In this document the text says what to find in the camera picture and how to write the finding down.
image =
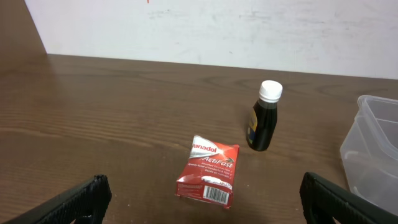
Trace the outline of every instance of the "white bottle cap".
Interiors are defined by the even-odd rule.
[[[282,89],[282,85],[279,82],[266,80],[261,83],[260,99],[268,103],[276,103],[282,94]]]

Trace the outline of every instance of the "bottle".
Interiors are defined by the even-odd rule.
[[[269,147],[277,121],[277,102],[282,94],[279,82],[261,83],[260,97],[253,106],[246,140],[250,148],[265,151]]]

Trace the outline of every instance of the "brown wooden panel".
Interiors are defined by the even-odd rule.
[[[45,54],[24,0],[0,0],[0,73]]]
[[[263,80],[284,86],[271,146],[243,124]],[[397,98],[398,80],[49,55],[0,76],[0,222],[94,174],[109,177],[104,223],[305,223],[314,171],[346,188],[340,145],[358,96]],[[195,134],[239,144],[229,210],[174,195]]]

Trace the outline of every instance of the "brown wooden surface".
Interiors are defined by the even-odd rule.
[[[24,0],[0,0],[0,73],[45,55]]]
[[[284,86],[267,152],[243,124],[263,80]],[[0,222],[94,174],[109,177],[104,223],[305,223],[314,171],[346,188],[340,160],[360,95],[398,81],[49,55],[0,76]],[[178,198],[195,134],[239,144],[229,210]]]

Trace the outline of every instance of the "clear plastic bin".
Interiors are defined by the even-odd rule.
[[[349,189],[398,215],[398,101],[360,96],[340,148]]]

